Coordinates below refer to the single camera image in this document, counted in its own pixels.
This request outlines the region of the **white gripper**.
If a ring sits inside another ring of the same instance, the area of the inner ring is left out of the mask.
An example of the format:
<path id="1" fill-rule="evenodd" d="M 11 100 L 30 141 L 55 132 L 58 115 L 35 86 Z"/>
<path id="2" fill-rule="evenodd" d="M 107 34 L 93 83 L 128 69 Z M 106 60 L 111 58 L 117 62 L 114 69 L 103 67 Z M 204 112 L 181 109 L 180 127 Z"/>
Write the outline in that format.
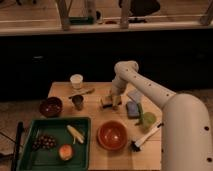
<path id="1" fill-rule="evenodd" d="M 119 76 L 116 76 L 112 80 L 112 86 L 109 95 L 109 106 L 113 107 L 114 110 L 118 109 L 118 106 L 122 103 L 121 96 L 127 87 L 127 82 L 120 78 Z"/>

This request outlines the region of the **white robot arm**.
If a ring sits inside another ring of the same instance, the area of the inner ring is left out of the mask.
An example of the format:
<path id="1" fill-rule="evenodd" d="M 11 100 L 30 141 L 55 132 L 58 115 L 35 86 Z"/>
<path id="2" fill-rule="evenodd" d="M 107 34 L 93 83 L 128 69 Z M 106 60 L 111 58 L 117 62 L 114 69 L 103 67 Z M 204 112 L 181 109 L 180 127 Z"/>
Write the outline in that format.
<path id="1" fill-rule="evenodd" d="M 121 95 L 131 83 L 161 109 L 161 171 L 213 171 L 213 140 L 205 104 L 153 82 L 138 70 L 136 61 L 116 63 L 110 94 Z"/>

